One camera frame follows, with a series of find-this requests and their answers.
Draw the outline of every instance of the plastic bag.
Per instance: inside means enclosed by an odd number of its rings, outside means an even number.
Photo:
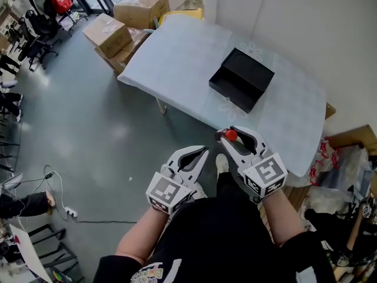
[[[308,192],[310,207],[317,213],[329,213],[341,211],[349,197],[342,191],[328,189],[326,187],[311,187]]]
[[[342,148],[339,169],[324,173],[320,185],[343,192],[347,192],[351,186],[354,186],[361,197],[365,198],[369,193],[372,175],[368,151],[357,145],[349,146]]]
[[[327,172],[333,168],[338,168],[338,160],[341,150],[331,148],[329,140],[329,137],[323,137],[321,139],[313,161],[304,176],[298,177],[292,173],[288,174],[286,181],[287,186],[317,186],[319,184],[319,176],[321,172]]]

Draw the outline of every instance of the gray floor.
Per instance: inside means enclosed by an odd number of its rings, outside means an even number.
[[[57,47],[59,56],[47,62],[45,71],[31,73],[24,61],[17,76],[13,92],[24,94],[25,100],[16,172],[23,172],[25,180],[37,179],[50,164],[63,178],[65,205],[76,210],[79,219],[136,221],[148,208],[145,190],[153,173],[173,151],[205,144],[210,157],[199,182],[213,196],[214,158],[221,151],[214,129],[171,106],[162,115],[154,97],[118,82],[81,33],[85,24]],[[62,210],[59,178],[49,181]],[[36,185],[21,185],[17,195],[31,193]],[[45,184],[40,188],[47,189]],[[87,282],[99,258],[113,254],[131,227],[64,222],[55,210],[52,216],[29,218],[29,230],[47,222],[67,229],[65,242],[77,254]]]

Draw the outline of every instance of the box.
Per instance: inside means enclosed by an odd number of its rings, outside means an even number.
[[[148,33],[142,31],[140,29],[129,27],[128,31],[132,36],[133,40],[129,42],[125,47],[121,49],[113,58],[107,58],[106,55],[96,47],[94,50],[95,52],[102,58],[104,61],[111,67],[112,70],[117,75],[120,75],[125,66],[131,60],[135,52],[138,50],[140,45],[147,39],[149,36]]]
[[[288,175],[278,153],[248,167],[243,173],[244,184],[261,198],[283,187]]]
[[[185,11],[171,11],[171,12],[166,12],[165,14],[161,16],[160,20],[158,20],[159,26],[161,26],[164,22],[166,22],[169,19],[170,15],[175,15],[175,14],[187,15],[189,17],[198,18],[201,20],[203,19],[203,10],[201,8],[187,9]]]
[[[168,0],[120,0],[114,5],[114,18],[128,27],[155,29],[154,17],[170,11]]]
[[[130,43],[128,43],[125,47],[123,47],[122,50],[118,52],[113,58],[113,60],[117,62],[118,65],[122,66],[123,69],[128,64],[128,62],[130,62],[131,58],[138,50],[140,45],[149,36],[149,34],[145,31],[132,27],[129,27],[128,31],[130,32],[133,40]]]
[[[132,40],[127,27],[106,14],[101,14],[82,31],[107,57],[115,56]]]
[[[266,91],[274,73],[234,48],[209,81],[211,88],[249,113]]]
[[[173,179],[155,172],[145,194],[151,205],[171,215],[189,200],[192,192]]]
[[[107,58],[98,47],[95,47],[94,51],[111,67],[116,75],[120,75],[123,72],[124,67],[120,66],[116,60]]]

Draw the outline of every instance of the desk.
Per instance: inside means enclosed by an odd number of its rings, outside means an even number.
[[[234,47],[275,73],[249,114],[209,87]],[[316,81],[253,39],[185,15],[171,16],[151,34],[118,79],[215,129],[240,125],[258,131],[298,176],[308,170],[322,134],[326,94]]]

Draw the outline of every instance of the wall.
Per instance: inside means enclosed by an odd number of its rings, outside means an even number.
[[[18,17],[10,10],[9,7],[6,7],[5,10],[0,14],[0,25],[4,22],[4,20],[7,18],[8,15],[11,15],[13,18],[15,18],[18,21]],[[7,49],[9,47],[10,43],[8,42],[7,37],[0,34],[0,51],[1,49]]]
[[[253,36],[324,86],[326,131],[377,133],[377,0],[263,0]]]
[[[204,0],[204,19],[249,37],[262,0]]]

